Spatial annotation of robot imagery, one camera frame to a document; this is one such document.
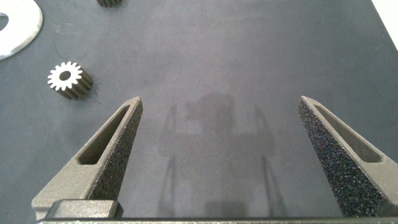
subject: gear teeth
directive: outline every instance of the gear teeth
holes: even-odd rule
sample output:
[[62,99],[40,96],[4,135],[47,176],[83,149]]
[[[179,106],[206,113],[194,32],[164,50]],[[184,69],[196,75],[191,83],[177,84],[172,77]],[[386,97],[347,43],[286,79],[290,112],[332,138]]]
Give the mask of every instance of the gear teeth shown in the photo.
[[113,7],[122,2],[122,0],[97,0],[98,4],[103,7]]
[[[69,76],[65,78],[65,72],[69,72]],[[93,79],[79,66],[76,62],[63,62],[61,66],[55,66],[55,70],[51,70],[48,84],[57,93],[63,97],[72,100],[84,97],[91,89]]]

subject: table surface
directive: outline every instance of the table surface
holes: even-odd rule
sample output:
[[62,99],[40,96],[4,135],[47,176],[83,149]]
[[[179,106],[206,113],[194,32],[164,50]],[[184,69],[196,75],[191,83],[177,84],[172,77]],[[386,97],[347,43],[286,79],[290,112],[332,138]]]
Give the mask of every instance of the table surface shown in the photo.
[[[340,217],[302,95],[398,161],[398,54],[371,1],[37,4],[42,30],[0,61],[1,223],[33,222],[33,197],[135,96],[125,217]],[[47,84],[69,60],[94,79],[82,100]]]

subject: metal part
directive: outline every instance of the metal part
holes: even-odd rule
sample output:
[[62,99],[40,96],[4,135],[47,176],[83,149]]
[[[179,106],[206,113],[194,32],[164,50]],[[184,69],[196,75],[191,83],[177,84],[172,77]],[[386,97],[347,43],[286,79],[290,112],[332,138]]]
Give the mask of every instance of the metal part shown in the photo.
[[142,114],[140,98],[125,102],[32,201],[36,219],[63,199],[117,200]]
[[97,0],[98,4],[103,7],[112,7],[116,6],[117,4],[121,3],[122,0]]
[[91,89],[93,80],[77,63],[62,62],[55,66],[49,75],[51,88],[65,98],[77,99],[83,97]]
[[398,164],[319,102],[298,111],[344,215],[398,216]]
[[43,21],[42,11],[33,0],[0,0],[3,15],[9,20],[0,31],[0,60],[26,47],[39,33]]
[[45,218],[121,218],[122,214],[115,200],[59,200]]

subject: gear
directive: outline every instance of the gear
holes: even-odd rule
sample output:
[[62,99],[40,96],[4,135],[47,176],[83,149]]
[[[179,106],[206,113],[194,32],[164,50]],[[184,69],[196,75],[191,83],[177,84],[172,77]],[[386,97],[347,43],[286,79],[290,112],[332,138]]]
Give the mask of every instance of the gear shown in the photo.
[[93,85],[93,80],[84,69],[71,62],[62,62],[61,66],[55,66],[49,79],[50,87],[69,100],[83,97]]
[[98,4],[103,7],[112,7],[121,3],[122,0],[97,0]]

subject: dark gray surface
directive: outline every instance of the dark gray surface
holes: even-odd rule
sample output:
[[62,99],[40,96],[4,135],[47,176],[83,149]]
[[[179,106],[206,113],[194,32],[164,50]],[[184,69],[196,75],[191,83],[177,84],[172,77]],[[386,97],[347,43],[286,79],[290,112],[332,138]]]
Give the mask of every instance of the dark gray surface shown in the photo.
[[[338,217],[296,105],[324,104],[398,161],[398,54],[371,1],[38,0],[41,32],[0,61],[0,222],[126,100],[144,113],[125,217]],[[47,85],[72,60],[89,97]]]

